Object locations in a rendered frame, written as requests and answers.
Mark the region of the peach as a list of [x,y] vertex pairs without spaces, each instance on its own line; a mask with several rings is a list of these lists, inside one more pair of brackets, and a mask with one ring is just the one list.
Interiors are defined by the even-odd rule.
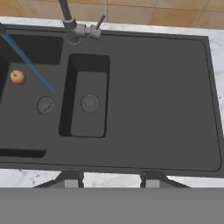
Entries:
[[10,73],[10,79],[17,85],[23,85],[26,82],[25,73],[21,70],[13,70]]

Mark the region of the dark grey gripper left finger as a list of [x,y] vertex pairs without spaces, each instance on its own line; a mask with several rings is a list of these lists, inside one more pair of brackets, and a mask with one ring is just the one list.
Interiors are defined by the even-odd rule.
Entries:
[[62,171],[56,179],[36,185],[36,188],[83,188],[83,179],[82,171]]

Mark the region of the dark grey kitchen sink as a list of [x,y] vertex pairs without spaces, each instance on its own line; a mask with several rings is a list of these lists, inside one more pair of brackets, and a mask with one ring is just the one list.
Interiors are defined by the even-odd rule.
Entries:
[[104,31],[73,45],[62,28],[7,31],[56,93],[0,37],[1,168],[224,178],[206,37]]

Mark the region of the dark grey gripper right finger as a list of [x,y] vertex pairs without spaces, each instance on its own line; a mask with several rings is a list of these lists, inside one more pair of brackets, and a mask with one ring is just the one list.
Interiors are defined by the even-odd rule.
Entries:
[[148,171],[140,174],[141,188],[177,187],[188,188],[188,185],[167,178],[161,171]]

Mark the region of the grey sink faucet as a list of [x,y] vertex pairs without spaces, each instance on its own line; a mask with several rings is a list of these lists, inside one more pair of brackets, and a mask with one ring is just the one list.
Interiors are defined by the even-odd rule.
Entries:
[[101,36],[102,30],[100,26],[106,17],[105,14],[101,15],[97,25],[92,24],[90,27],[87,27],[85,24],[78,24],[76,22],[75,17],[71,15],[67,0],[59,0],[59,5],[63,14],[62,22],[66,30],[68,41],[71,44],[79,44],[81,38],[98,39]]

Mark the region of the blue water stream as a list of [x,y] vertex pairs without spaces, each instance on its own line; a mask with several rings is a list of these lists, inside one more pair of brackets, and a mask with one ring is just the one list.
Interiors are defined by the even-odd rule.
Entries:
[[13,40],[13,38],[5,31],[2,38],[10,45],[10,47],[19,55],[19,57],[28,65],[28,67],[45,83],[45,85],[55,94],[55,88],[48,82],[44,75],[34,66],[32,61],[27,57],[25,52]]

